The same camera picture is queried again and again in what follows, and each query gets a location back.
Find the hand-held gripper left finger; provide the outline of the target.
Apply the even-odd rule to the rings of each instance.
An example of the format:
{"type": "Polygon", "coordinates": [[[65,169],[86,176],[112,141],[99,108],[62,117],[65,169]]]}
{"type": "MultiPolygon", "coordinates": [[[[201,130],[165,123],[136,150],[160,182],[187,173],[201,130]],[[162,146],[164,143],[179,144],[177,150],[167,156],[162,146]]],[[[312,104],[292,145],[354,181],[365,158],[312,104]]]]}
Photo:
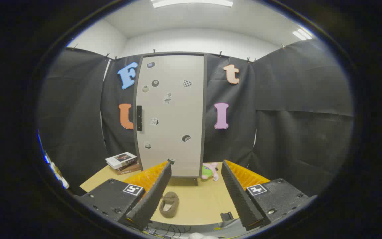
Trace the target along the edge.
{"type": "Polygon", "coordinates": [[[165,161],[123,181],[110,178],[75,199],[109,221],[144,230],[163,197],[171,166],[165,161]]]}

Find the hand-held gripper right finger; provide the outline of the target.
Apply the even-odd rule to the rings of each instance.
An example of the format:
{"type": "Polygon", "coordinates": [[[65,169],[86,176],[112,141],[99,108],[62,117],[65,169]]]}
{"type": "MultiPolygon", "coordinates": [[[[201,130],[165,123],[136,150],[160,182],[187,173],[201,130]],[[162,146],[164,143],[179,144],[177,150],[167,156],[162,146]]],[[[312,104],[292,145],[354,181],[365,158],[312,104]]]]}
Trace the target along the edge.
{"type": "Polygon", "coordinates": [[[221,175],[246,230],[282,221],[317,198],[283,178],[269,180],[228,160],[222,162],[221,175]]]}

